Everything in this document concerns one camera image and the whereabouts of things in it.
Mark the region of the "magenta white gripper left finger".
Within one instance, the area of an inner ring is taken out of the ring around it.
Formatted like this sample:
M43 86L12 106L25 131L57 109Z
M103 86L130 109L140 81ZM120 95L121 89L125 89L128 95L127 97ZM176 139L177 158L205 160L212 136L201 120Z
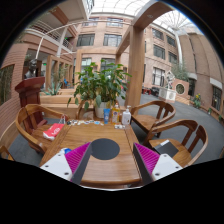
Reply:
M73 150L62 148L59 153L42 165L41 169L79 185L91 153L90 142Z

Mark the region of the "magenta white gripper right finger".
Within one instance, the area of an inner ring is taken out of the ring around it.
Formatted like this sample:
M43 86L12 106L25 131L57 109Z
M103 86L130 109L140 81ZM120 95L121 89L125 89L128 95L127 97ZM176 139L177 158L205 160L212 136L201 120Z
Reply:
M182 169L168 154L158 154L138 143L133 144L133 154L144 185Z

